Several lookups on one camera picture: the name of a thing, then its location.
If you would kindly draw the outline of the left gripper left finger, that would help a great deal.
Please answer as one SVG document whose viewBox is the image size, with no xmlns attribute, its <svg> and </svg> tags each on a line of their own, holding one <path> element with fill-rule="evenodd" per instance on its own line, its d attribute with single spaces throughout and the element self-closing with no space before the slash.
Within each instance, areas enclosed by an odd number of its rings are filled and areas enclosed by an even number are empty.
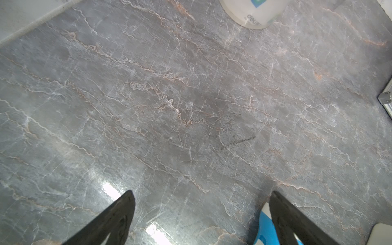
<svg viewBox="0 0 392 245">
<path fill-rule="evenodd" d="M 65 245 L 124 245 L 135 213 L 135 197 L 126 191 L 83 229 L 69 238 Z"/>
</svg>

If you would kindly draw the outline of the blue flashlight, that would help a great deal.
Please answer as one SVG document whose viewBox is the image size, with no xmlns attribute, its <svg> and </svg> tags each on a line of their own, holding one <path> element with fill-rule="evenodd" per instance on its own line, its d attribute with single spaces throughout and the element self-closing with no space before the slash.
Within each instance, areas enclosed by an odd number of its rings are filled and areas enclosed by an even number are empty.
<svg viewBox="0 0 392 245">
<path fill-rule="evenodd" d="M 265 203 L 259 215 L 258 232 L 253 245 L 280 245 L 272 221 L 269 203 Z"/>
</svg>

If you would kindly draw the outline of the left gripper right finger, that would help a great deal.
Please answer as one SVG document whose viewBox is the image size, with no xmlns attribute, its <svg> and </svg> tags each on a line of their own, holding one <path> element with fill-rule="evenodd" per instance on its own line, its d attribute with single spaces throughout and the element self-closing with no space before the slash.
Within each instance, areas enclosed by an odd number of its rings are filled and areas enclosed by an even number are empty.
<svg viewBox="0 0 392 245">
<path fill-rule="evenodd" d="M 270 213 L 281 245 L 338 245 L 278 191 L 270 197 Z"/>
</svg>

